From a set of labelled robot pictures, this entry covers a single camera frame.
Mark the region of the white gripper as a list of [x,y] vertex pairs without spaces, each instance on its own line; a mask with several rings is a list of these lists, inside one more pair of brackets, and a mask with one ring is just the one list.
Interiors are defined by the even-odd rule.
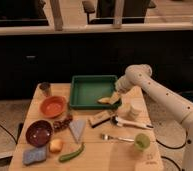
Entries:
[[127,93],[132,87],[130,81],[126,78],[126,76],[121,76],[115,83],[115,89],[119,93]]

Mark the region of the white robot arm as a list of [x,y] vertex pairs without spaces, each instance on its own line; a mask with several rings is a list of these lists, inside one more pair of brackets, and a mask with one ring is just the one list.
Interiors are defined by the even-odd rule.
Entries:
[[193,171],[193,102],[154,81],[151,76],[152,69],[149,65],[130,65],[116,81],[115,88],[120,93],[127,93],[134,86],[139,86],[172,113],[175,120],[187,131],[182,171]]

